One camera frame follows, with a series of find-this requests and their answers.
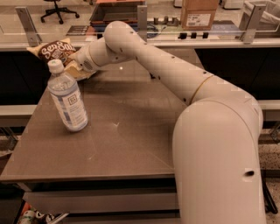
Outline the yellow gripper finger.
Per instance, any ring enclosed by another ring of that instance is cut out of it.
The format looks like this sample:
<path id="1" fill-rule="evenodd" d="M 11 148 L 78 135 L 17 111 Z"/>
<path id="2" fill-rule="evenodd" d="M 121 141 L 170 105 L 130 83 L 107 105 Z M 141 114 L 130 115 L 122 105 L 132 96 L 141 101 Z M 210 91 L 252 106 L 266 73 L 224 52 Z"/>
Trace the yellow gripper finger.
<path id="1" fill-rule="evenodd" d="M 84 74 L 82 73 L 82 71 L 73 63 L 69 63 L 65 67 L 65 71 L 73 76 L 76 80 L 84 79 Z"/>

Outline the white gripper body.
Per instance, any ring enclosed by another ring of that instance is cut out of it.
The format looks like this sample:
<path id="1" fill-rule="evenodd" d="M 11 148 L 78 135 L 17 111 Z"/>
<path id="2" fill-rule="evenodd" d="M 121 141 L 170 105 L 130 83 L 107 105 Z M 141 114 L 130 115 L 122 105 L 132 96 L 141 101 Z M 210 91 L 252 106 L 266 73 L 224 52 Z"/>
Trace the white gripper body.
<path id="1" fill-rule="evenodd" d="M 78 50 L 74 55 L 74 59 L 84 71 L 91 74 L 94 74 L 97 71 L 96 64 L 91 59 L 89 53 L 89 45 L 84 45 Z"/>

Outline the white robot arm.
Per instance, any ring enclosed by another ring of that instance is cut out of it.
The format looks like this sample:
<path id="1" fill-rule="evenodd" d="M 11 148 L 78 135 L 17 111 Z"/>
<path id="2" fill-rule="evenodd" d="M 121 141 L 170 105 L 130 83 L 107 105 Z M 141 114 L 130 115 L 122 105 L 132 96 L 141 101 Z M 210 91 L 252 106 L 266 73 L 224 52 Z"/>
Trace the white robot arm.
<path id="1" fill-rule="evenodd" d="M 258 156 L 263 112 L 251 94 L 147 44 L 121 21 L 71 57 L 87 72 L 135 60 L 185 102 L 172 137 L 182 224 L 267 224 Z"/>

